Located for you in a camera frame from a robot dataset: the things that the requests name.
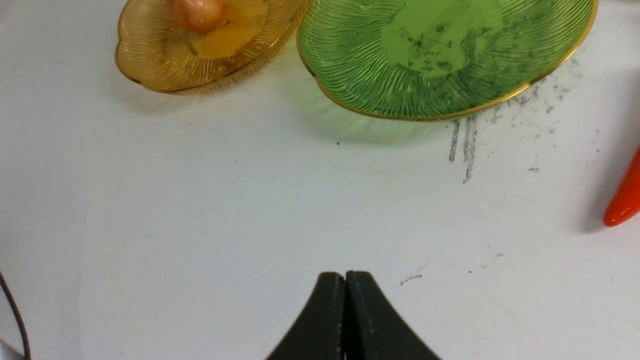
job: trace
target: gold rim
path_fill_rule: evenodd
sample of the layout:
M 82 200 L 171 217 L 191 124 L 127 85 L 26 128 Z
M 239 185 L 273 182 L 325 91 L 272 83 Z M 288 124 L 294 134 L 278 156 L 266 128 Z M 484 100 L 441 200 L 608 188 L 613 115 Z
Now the gold rim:
M 307 71 L 309 71 L 309 74 L 311 74 L 311 76 L 314 77 L 314 79 L 316 81 L 316 84 L 318 85 L 320 90 L 322 90 L 324 95 L 327 96 L 331 101 L 333 101 L 336 104 L 342 106 L 343 108 L 345 108 L 345 109 L 347 109 L 349 111 L 353 111 L 355 113 L 359 113 L 359 114 L 362 114 L 362 115 L 367 115 L 367 116 L 370 116 L 370 117 L 376 117 L 376 118 L 379 118 L 379 119 L 409 120 L 409 121 L 445 120 L 445 119 L 451 119 L 451 118 L 454 118 L 454 117 L 460 117 L 460 116 L 469 115 L 471 113 L 476 113 L 478 111 L 482 111 L 484 109 L 487 109 L 487 108 L 490 108 L 492 106 L 498 105 L 501 102 L 507 101 L 507 100 L 511 99 L 512 97 L 517 96 L 518 94 L 520 94 L 524 90 L 527 90 L 531 85 L 537 83 L 538 81 L 540 81 L 541 79 L 543 79 L 547 75 L 549 75 L 552 72 L 556 71 L 560 66 L 562 66 L 562 64 L 564 64 L 567 60 L 569 60 L 571 55 L 573 55 L 575 53 L 575 51 L 584 42 L 584 39 L 587 38 L 587 35 L 589 35 L 589 32 L 591 31 L 591 27 L 593 27 L 593 23 L 596 21 L 596 14 L 598 13 L 598 0 L 592 0 L 591 4 L 592 4 L 591 17 L 589 18 L 589 22 L 587 23 L 586 28 L 584 28 L 584 31 L 582 32 L 582 34 L 580 34 L 580 38 L 578 38 L 578 40 L 575 42 L 574 46 L 567 52 L 567 54 L 565 56 L 563 56 L 563 58 L 559 62 L 557 62 L 554 66 L 552 66 L 549 71 L 547 71 L 546 73 L 544 73 L 544 74 L 542 74 L 542 75 L 540 75 L 540 76 L 538 76 L 538 77 L 536 77 L 536 78 L 534 78 L 532 80 L 529 80 L 528 82 L 524 83 L 522 86 L 517 88 L 516 90 L 513 90 L 512 92 L 508 93 L 507 95 L 499 97 L 496 100 L 493 100 L 493 101 L 490 101 L 490 102 L 486 102 L 486 103 L 484 103 L 484 104 L 482 104 L 480 106 L 476 106 L 475 108 L 459 111 L 457 113 L 450 113 L 450 114 L 446 114 L 446 115 L 442 115 L 442 116 L 407 117 L 407 116 L 381 115 L 381 114 L 372 113 L 370 111 L 360 110 L 360 109 L 355 108 L 355 107 L 353 107 L 351 105 L 344 104 L 342 101 L 340 101 L 338 98 L 336 98 L 336 96 L 331 94 L 324 87 L 324 85 L 322 84 L 322 80 L 309 67 L 309 65 L 307 63 L 307 60 L 305 59 L 305 56 L 302 53 L 302 48 L 300 47 L 300 31 L 299 30 L 298 30 L 298 34 L 296 35 L 296 45 L 297 45 L 297 48 L 298 48 L 298 55 L 300 56 L 300 60 L 302 60 L 302 64 L 304 64 L 304 66 L 307 69 Z
M 120 46 L 122 44 L 122 18 L 124 16 L 124 13 L 127 9 L 127 7 L 130 5 L 131 1 L 133 0 L 127 0 L 127 3 L 124 5 L 124 7 L 122 8 L 122 11 L 120 12 L 120 16 L 118 18 L 118 43 L 116 45 L 116 49 L 115 49 L 115 53 L 114 53 L 114 59 L 115 59 L 115 63 L 116 63 L 116 67 L 118 68 L 118 71 L 120 71 L 120 73 L 122 75 L 124 75 L 125 78 L 133 81 L 136 84 L 140 84 L 142 86 L 144 86 L 145 88 L 153 91 L 153 92 L 158 92 L 161 94 L 174 94 L 174 95 L 191 95 L 191 94 L 201 94 L 204 92 L 208 92 L 208 91 L 212 91 L 215 90 L 217 88 L 223 87 L 227 84 L 231 84 L 237 80 L 240 80 L 241 78 L 255 72 L 256 70 L 258 70 L 259 68 L 261 68 L 267 61 L 269 61 L 272 57 L 274 57 L 280 50 L 281 48 L 284 46 L 284 44 L 286 43 L 286 41 L 291 37 L 291 35 L 293 34 L 293 31 L 295 29 L 298 28 L 298 26 L 300 26 L 300 24 L 302 23 L 302 20 L 305 18 L 305 15 L 307 14 L 309 8 L 311 8 L 311 4 L 313 3 L 313 0 L 305 0 L 305 2 L 302 4 L 302 6 L 300 7 L 300 9 L 292 16 L 292 21 L 289 24 L 289 26 L 287 26 L 287 28 L 285 29 L 285 31 L 282 32 L 282 34 L 271 44 L 269 45 L 262 54 L 256 56 L 255 59 L 253 59 L 250 63 L 247 63 L 245 66 L 241 67 L 240 69 L 236 69 L 235 71 L 225 75 L 224 77 L 211 81 L 210 83 L 204 84 L 204 85 L 199 85 L 193 88 L 184 88 L 184 89 L 180 89 L 180 90 L 172 90 L 172 91 L 163 91 L 163 90 L 158 90 L 152 87 L 147 86 L 146 84 L 144 84 L 143 82 L 141 82 L 140 80 L 134 79 L 132 77 L 130 77 L 129 75 L 127 75 L 121 67 L 120 64 L 120 60 L 118 59 L 118 52 L 120 50 Z

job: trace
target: green glass dish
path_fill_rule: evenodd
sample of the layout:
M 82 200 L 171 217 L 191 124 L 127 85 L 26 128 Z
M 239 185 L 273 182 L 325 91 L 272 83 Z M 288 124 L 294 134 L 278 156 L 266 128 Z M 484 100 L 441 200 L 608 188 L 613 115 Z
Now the green glass dish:
M 365 115 L 436 120 L 509 99 L 565 62 L 597 0 L 314 0 L 298 52 Z

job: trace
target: brown wire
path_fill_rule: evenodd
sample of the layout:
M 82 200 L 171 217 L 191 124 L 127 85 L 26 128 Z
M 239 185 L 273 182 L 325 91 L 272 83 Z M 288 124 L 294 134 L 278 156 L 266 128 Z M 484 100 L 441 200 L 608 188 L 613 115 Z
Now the brown wire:
M 20 311 L 18 310 L 18 305 L 16 305 L 15 300 L 13 299 L 13 295 L 9 291 L 9 286 L 4 281 L 4 277 L 2 276 L 2 272 L 0 272 L 0 286 L 2 286 L 2 291 L 6 296 L 7 301 L 9 302 L 9 306 L 11 307 L 11 311 L 13 312 L 13 317 L 15 317 L 15 322 L 18 324 L 18 329 L 20 330 L 20 336 L 22 337 L 22 347 L 24 348 L 24 360 L 31 360 L 31 348 L 29 347 L 29 337 L 27 336 L 27 329 L 24 326 L 24 321 L 22 321 L 22 316 L 20 315 Z

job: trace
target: white table surface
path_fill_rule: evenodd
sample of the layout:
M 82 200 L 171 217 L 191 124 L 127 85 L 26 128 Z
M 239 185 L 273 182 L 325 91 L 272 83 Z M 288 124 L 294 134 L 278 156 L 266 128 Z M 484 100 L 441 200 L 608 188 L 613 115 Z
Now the white table surface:
M 34 359 L 261 360 L 349 269 L 444 360 L 640 356 L 640 218 L 600 225 L 640 143 L 638 1 L 602 0 L 454 156 L 454 122 L 334 105 L 293 39 L 228 90 L 144 90 L 113 62 L 124 2 L 0 23 L 0 268 Z M 6 306 L 0 338 L 20 349 Z

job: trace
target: powder streak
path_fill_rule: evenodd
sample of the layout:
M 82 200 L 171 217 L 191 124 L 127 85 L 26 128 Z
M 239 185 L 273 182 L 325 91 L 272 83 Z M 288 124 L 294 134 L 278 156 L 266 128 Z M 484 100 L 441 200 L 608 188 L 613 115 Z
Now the powder streak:
M 471 180 L 471 173 L 474 169 L 474 159 L 476 158 L 476 135 L 478 134 L 477 130 L 477 118 L 478 115 L 471 115 L 466 118 L 466 126 L 465 126 L 465 143 L 464 151 L 465 151 L 465 162 L 467 163 L 467 171 L 465 172 L 465 179 L 462 181 L 463 184 L 466 184 Z
M 460 120 L 453 122 L 453 136 L 451 137 L 451 150 L 449 150 L 449 162 L 456 159 L 456 149 L 458 148 L 458 134 L 460 133 Z

